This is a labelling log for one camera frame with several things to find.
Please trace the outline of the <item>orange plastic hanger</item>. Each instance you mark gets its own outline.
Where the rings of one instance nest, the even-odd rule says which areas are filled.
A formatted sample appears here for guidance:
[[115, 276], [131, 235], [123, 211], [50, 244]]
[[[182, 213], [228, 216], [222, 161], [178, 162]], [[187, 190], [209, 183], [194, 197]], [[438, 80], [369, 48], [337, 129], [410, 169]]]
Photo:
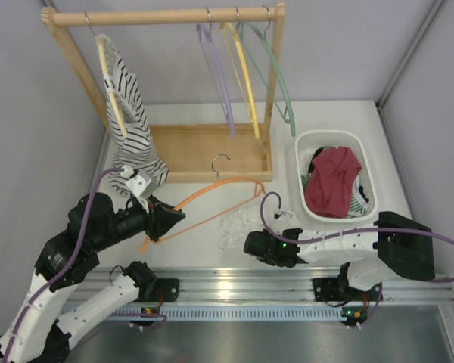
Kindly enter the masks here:
[[139, 254], [142, 255], [145, 253], [146, 249], [151, 245], [151, 244], [160, 244], [160, 243], [163, 243], [167, 240], [172, 240], [173, 238], [175, 237], [178, 237], [179, 235], [181, 234], [184, 234], [188, 231], [191, 231], [197, 227], [200, 227], [204, 224], [207, 224], [208, 222], [210, 221], [213, 221], [214, 219], [220, 217], [220, 216], [223, 216], [225, 215], [226, 213], [228, 212], [231, 212], [235, 209], [238, 209], [240, 208], [241, 206], [251, 202], [251, 201], [254, 201], [255, 199], [257, 199], [258, 197], [260, 197], [261, 195], [265, 195], [266, 194], [266, 187], [264, 185], [264, 183], [258, 179], [258, 178], [254, 178], [254, 177], [251, 177], [251, 176], [245, 176], [245, 175], [242, 175], [242, 176], [236, 176], [236, 177], [232, 177], [232, 178], [227, 178], [227, 179], [220, 179], [220, 173], [219, 171], [217, 171], [215, 169], [215, 163], [216, 161], [220, 158], [220, 157], [225, 157], [227, 160], [231, 160], [230, 156], [226, 153], [220, 153], [220, 154], [217, 154], [211, 161], [211, 164], [210, 164], [210, 169], [212, 172], [214, 172], [216, 174], [216, 180], [214, 183], [204, 187], [204, 188], [201, 188], [200, 190], [196, 191], [195, 193], [191, 194], [190, 196], [188, 196], [186, 199], [184, 199], [180, 204], [178, 204], [177, 206], [174, 207], [174, 210], [175, 211], [180, 211], [183, 207], [187, 206], [189, 203], [195, 201], [196, 199], [198, 199], [199, 197], [202, 197], [204, 196], [205, 194], [211, 192], [211, 191], [215, 191], [216, 189], [219, 189], [220, 187], [224, 186], [224, 185], [230, 185], [230, 184], [234, 184], [234, 183], [240, 183], [240, 182], [252, 182], [253, 185], [254, 185], [254, 188], [253, 188], [253, 195], [252, 197], [246, 199], [245, 201], [241, 202], [241, 203], [238, 203], [232, 207], [229, 207], [228, 209], [225, 209], [223, 210], [222, 212], [220, 213], [217, 213], [207, 219], [204, 219], [196, 224], [193, 224], [187, 228], [183, 228], [182, 230], [180, 231], [177, 231], [173, 234], [170, 234], [170, 235], [167, 235], [166, 237], [161, 237], [158, 241], [153, 241], [151, 237], [146, 237], [142, 246], [140, 247], [139, 249]]

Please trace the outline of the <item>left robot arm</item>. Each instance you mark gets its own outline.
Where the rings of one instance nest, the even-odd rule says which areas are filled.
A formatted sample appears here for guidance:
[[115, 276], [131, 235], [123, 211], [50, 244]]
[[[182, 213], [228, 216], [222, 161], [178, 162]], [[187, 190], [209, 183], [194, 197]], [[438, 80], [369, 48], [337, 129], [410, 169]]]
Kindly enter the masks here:
[[104, 193], [87, 194], [68, 213], [67, 228], [50, 239], [36, 261], [29, 291], [0, 336], [3, 362], [63, 362], [82, 338], [133, 302], [161, 301], [161, 282], [145, 262], [133, 261], [91, 299], [67, 313], [69, 296], [95, 269], [98, 254], [138, 234], [159, 240], [185, 218], [181, 210], [149, 197], [131, 197], [115, 210]]

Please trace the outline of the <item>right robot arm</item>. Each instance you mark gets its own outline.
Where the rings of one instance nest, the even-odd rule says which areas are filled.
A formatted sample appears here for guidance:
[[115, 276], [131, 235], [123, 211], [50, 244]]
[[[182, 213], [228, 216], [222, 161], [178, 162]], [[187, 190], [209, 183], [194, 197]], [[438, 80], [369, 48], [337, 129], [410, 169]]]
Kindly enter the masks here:
[[313, 281], [318, 302], [375, 301], [385, 281], [435, 279], [430, 229], [393, 212], [381, 212], [367, 232], [292, 228], [283, 217], [250, 232], [244, 253], [281, 268], [337, 267], [335, 278]]

